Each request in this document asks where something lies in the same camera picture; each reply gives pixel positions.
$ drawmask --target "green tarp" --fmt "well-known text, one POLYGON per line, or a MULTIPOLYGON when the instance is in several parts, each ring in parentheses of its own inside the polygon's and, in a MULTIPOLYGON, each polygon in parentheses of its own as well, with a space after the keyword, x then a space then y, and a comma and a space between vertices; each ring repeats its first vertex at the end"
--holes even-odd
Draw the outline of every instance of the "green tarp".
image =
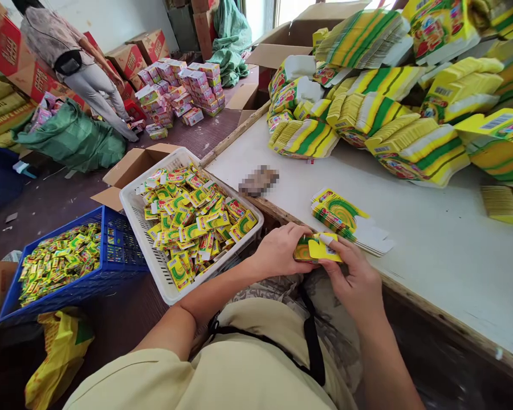
POLYGON ((26 133, 29 121, 12 130, 13 140, 69 169, 86 173, 110 168, 125 154, 124 139, 108 123, 89 118, 71 99, 38 130, 26 133))
POLYGON ((233 87, 249 71, 241 53, 251 45, 251 28, 234 0, 221 0, 213 24, 218 38, 213 41, 213 56, 207 62, 221 66, 223 87, 233 87))

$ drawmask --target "white table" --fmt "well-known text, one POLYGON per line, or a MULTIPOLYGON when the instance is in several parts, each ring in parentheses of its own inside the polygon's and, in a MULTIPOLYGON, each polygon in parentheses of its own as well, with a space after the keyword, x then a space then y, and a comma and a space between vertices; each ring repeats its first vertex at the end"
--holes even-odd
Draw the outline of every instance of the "white table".
POLYGON ((484 173, 470 166, 443 190, 419 187, 344 141, 314 164, 282 157, 267 147, 265 116, 235 137, 207 171, 237 188, 260 165, 278 170, 265 199, 317 231, 326 228, 311 215, 310 198, 323 187, 335 190, 396 242, 384 257, 368 256, 390 279, 386 284, 400 284, 431 311, 445 312, 488 354, 500 347, 513 367, 513 225, 487 218, 479 193, 484 173))

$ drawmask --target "woman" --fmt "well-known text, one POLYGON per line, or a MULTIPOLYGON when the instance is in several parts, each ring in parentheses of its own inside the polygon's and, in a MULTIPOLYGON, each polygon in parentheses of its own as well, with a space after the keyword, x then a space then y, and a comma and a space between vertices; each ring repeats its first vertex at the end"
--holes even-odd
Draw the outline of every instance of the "woman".
POLYGON ((13 0, 13 4, 24 17, 21 33, 40 66, 52 78, 69 86, 128 141, 138 141, 135 133, 122 121, 128 121, 129 115, 118 89, 95 60, 116 84, 122 85, 123 81, 86 36, 56 12, 45 9, 38 0, 13 0), (100 92, 108 94, 121 118, 100 92))
POLYGON ((314 272, 297 285, 312 265, 292 254, 310 234, 294 223, 271 231, 253 256, 195 288, 132 352, 82 382, 64 408, 355 409, 360 366, 353 320, 367 408, 424 409, 384 312, 380 276, 355 245, 342 238, 329 243, 348 277, 335 262, 320 260, 328 278, 314 272), (270 286, 278 276, 282 283, 270 286), (224 307, 232 298, 244 299, 224 307), (223 307, 208 329, 213 336, 191 353, 198 328, 223 307), (331 317, 335 309, 345 309, 344 317, 331 317), (340 333, 334 346, 324 328, 332 325, 340 333))

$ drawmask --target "patterned pants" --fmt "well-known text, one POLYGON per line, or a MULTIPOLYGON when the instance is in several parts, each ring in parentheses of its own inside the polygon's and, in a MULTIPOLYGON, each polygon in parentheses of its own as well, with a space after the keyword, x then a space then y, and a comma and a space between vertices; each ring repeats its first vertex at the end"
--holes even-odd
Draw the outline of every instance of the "patterned pants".
MULTIPOLYGON (((336 367, 353 394, 361 381, 363 370, 355 323, 336 298, 325 270, 319 268, 308 275, 310 277, 304 286, 316 310, 317 334, 334 358, 336 367)), ((297 291, 302 280, 301 274, 265 279, 242 290, 230 302, 251 297, 273 299, 286 304, 306 319, 309 315, 297 291)))

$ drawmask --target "white pants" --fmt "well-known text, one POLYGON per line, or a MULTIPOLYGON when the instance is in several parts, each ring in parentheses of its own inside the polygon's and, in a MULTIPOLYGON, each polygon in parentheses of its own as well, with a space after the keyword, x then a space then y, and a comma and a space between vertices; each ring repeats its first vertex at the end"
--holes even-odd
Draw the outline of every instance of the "white pants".
POLYGON ((139 140, 127 124, 118 117, 119 115, 126 121, 129 119, 118 89, 97 64, 82 67, 77 73, 65 77, 64 82, 126 139, 133 142, 139 140), (118 115, 108 105, 100 91, 108 94, 118 115))

